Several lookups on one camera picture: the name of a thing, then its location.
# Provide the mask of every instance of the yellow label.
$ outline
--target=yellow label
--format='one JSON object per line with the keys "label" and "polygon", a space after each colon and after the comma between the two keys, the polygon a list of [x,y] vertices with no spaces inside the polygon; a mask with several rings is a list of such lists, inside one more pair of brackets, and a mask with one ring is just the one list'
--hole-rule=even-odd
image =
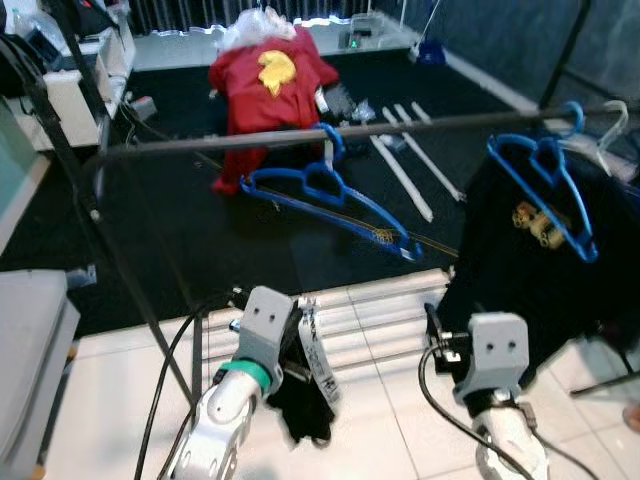
{"label": "yellow label", "polygon": [[296,66],[279,50],[264,52],[258,58],[258,63],[264,65],[264,70],[260,72],[258,78],[274,97],[280,93],[281,85],[291,82],[296,76]]}
{"label": "yellow label", "polygon": [[373,234],[376,236],[376,240],[378,240],[380,243],[383,243],[385,245],[392,245],[393,244],[393,233],[391,232],[391,230],[385,230],[385,229],[376,229],[373,231]]}
{"label": "yellow label", "polygon": [[[567,218],[560,215],[554,210],[554,213],[560,217],[565,225],[571,227],[571,223]],[[564,243],[564,235],[558,229],[556,229],[549,220],[549,218],[543,213],[539,212],[533,205],[522,202],[518,205],[512,215],[511,219],[516,228],[523,230],[529,230],[544,248],[555,250]]]}

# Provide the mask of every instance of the black cable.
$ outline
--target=black cable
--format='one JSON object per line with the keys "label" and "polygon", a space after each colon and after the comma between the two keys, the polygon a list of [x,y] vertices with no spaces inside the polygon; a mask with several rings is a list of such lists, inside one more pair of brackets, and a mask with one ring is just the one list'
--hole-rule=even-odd
{"label": "black cable", "polygon": [[587,467],[584,463],[582,463],[576,457],[568,454],[567,452],[565,452],[563,450],[560,450],[558,447],[556,447],[549,440],[547,440],[544,437],[542,437],[536,430],[533,430],[533,436],[538,439],[538,441],[542,444],[543,447],[548,448],[549,450],[552,450],[552,451],[556,452],[561,457],[564,457],[565,459],[569,460],[571,463],[577,465],[579,468],[584,470],[584,472],[587,475],[589,475],[593,480],[600,480],[598,478],[598,476],[595,473],[593,473],[593,471],[589,467]]}
{"label": "black cable", "polygon": [[[122,112],[122,116],[131,124],[131,125],[137,125],[137,126],[141,126],[144,129],[146,129],[148,132],[150,132],[151,134],[155,135],[156,137],[162,139],[162,140],[171,140],[171,138],[162,133],[159,132],[158,130],[156,130],[155,128],[151,127],[147,122],[140,120],[139,118],[136,117],[135,113],[133,112],[131,105],[129,105],[127,102],[122,102],[120,104],[120,111]],[[200,160],[208,163],[209,165],[211,165],[212,167],[214,167],[216,170],[221,170],[222,166],[220,164],[218,164],[215,160],[213,160],[210,157],[207,157],[206,155],[200,153],[200,152],[193,152],[193,154],[198,157]]]}
{"label": "black cable", "polygon": [[140,480],[142,478],[142,470],[144,468],[144,461],[147,456],[147,449],[149,447],[149,440],[151,438],[151,429],[153,427],[153,421],[155,420],[156,411],[158,410],[158,403],[160,402],[160,395],[162,394],[162,387],[164,386],[164,380],[167,376],[167,370],[169,368],[169,359],[173,358],[173,353],[180,343],[180,339],[184,332],[187,330],[191,322],[203,313],[203,310],[207,308],[209,302],[205,302],[199,308],[196,309],[189,317],[184,321],[178,332],[176,333],[175,338],[171,342],[171,346],[169,347],[169,355],[164,359],[162,364],[162,368],[160,369],[160,376],[158,377],[158,384],[156,385],[156,391],[153,396],[153,402],[151,403],[151,409],[149,410],[149,415],[147,416],[147,424],[144,429],[144,435],[142,436],[142,445],[140,446],[140,452],[138,453],[138,463],[136,465],[136,472],[134,475],[134,480]]}
{"label": "black cable", "polygon": [[176,435],[176,438],[173,441],[173,445],[171,445],[171,450],[169,451],[169,455],[167,456],[167,459],[164,461],[164,465],[162,465],[162,469],[158,474],[158,480],[163,480],[165,475],[167,474],[167,470],[169,469],[169,464],[171,463],[171,459],[178,451],[180,440],[182,440],[182,434],[184,433],[184,430],[187,428],[187,425],[189,425],[189,420],[191,419],[191,417],[193,417],[195,411],[196,409],[194,407],[191,407],[191,410],[189,410],[189,413],[187,413],[187,416],[184,417],[184,420],[180,425],[180,429],[178,430],[178,434]]}
{"label": "black cable", "polygon": [[526,480],[534,480],[531,474],[527,472],[525,468],[522,465],[520,465],[520,463],[516,461],[511,455],[509,455],[500,447],[489,442],[488,440],[480,436],[478,433],[474,432],[472,429],[467,427],[464,423],[462,423],[460,420],[458,420],[457,418],[452,416],[449,412],[447,412],[436,401],[436,399],[433,398],[433,396],[429,392],[429,388],[427,387],[427,382],[425,379],[425,369],[427,367],[427,361],[429,360],[429,357],[432,356],[439,349],[440,349],[439,346],[430,347],[426,349],[422,354],[422,358],[420,359],[420,364],[418,366],[418,382],[420,383],[420,390],[422,390],[422,394],[424,395],[424,398],[427,400],[427,402],[429,402],[429,405],[431,405],[433,409],[436,412],[438,412],[446,421],[451,423],[454,427],[456,427],[458,430],[463,432],[465,435],[468,435],[469,437],[473,438],[476,442],[478,442],[483,447],[494,451],[498,455],[498,457],[500,457],[507,464],[511,465],[511,467],[520,475],[522,475]]}

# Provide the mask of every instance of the white hanger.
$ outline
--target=white hanger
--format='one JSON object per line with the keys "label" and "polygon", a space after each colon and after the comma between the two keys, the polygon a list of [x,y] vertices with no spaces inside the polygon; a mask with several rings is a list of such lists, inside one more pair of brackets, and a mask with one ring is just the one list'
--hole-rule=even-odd
{"label": "white hanger", "polygon": [[607,133],[605,133],[600,138],[600,140],[596,142],[596,145],[598,147],[596,150],[596,158],[598,160],[598,163],[603,168],[603,170],[607,172],[607,175],[611,176],[611,169],[604,159],[604,152],[607,151],[609,146],[613,142],[615,142],[615,140],[620,135],[622,135],[622,133],[627,128],[627,124],[629,123],[629,109],[627,108],[627,104],[622,100],[611,100],[605,103],[604,106],[607,107],[607,110],[620,111],[620,118],[618,119],[618,121],[614,123],[613,126],[609,130],[607,130]]}
{"label": "white hanger", "polygon": [[598,162],[598,165],[602,167],[606,174],[611,176],[611,168],[609,168],[609,165],[604,158],[604,153],[627,128],[627,124],[629,123],[629,110],[627,108],[627,104],[622,100],[611,100],[605,103],[604,106],[607,110],[612,112],[616,110],[619,111],[620,118],[602,137],[596,141],[595,150],[591,146],[593,144],[589,144],[586,141],[586,138],[580,135],[575,135],[571,139],[563,140],[561,144],[564,148],[593,158]]}

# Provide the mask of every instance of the white tile floor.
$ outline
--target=white tile floor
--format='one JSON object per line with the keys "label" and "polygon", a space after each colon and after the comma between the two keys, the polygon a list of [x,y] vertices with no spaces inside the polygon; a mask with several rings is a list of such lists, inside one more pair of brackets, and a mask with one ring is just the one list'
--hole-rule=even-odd
{"label": "white tile floor", "polygon": [[[333,426],[333,441],[325,450],[307,441],[293,449],[278,414],[261,408],[241,450],[235,478],[480,479],[474,466],[475,445],[439,417],[420,393],[419,355],[374,360],[422,347],[422,303],[438,301],[444,280],[441,272],[431,271],[319,292],[320,325],[330,362],[334,366],[361,362],[360,367],[337,374],[344,401]],[[216,312],[209,328],[237,316],[234,310]],[[179,320],[168,321],[163,330],[171,337],[178,325]],[[191,340],[188,332],[177,352],[186,372]],[[217,356],[205,364],[205,376],[206,365],[213,373],[235,350],[236,342],[236,335],[224,330],[205,337],[204,356]],[[146,327],[81,340],[48,451],[47,480],[132,478],[161,359]],[[599,343],[569,345],[540,372],[527,397],[546,437],[578,456],[601,479],[632,480],[640,471],[640,435],[623,425],[621,413],[629,401],[640,401],[640,382],[580,400],[567,394],[621,373],[615,360]],[[467,419],[453,400],[450,378],[428,370],[427,381],[446,408]],[[157,475],[186,410],[169,376],[144,478]],[[551,465],[554,479],[587,478],[556,455],[551,455]]]}

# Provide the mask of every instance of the black cloth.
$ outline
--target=black cloth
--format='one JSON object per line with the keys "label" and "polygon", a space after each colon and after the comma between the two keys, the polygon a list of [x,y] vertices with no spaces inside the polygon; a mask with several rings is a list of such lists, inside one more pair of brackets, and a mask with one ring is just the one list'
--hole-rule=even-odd
{"label": "black cloth", "polygon": [[[529,167],[526,149],[508,146],[501,153],[547,204],[568,218],[572,231],[581,230],[568,189],[553,191],[543,184]],[[554,161],[550,154],[541,160]],[[530,355],[524,386],[571,338],[602,333],[604,325],[607,340],[625,349],[639,336],[640,210],[617,180],[590,161],[567,157],[567,166],[585,201],[598,259],[583,262],[567,242],[556,250],[543,248],[529,229],[517,228],[514,210],[523,201],[535,203],[488,158],[467,190],[456,275],[438,308],[444,328],[456,332],[466,331],[471,314],[482,310],[524,318]]]}
{"label": "black cloth", "polygon": [[[294,314],[294,321],[290,322],[293,328],[285,329],[280,363],[286,362],[309,370],[309,362],[298,334],[298,322],[302,312],[297,310],[296,313],[298,315]],[[267,398],[267,404],[271,408],[281,410],[289,436],[296,445],[305,437],[309,437],[316,445],[323,445],[331,440],[331,424],[335,414],[322,395],[315,378],[307,383],[285,372],[282,386]]]}

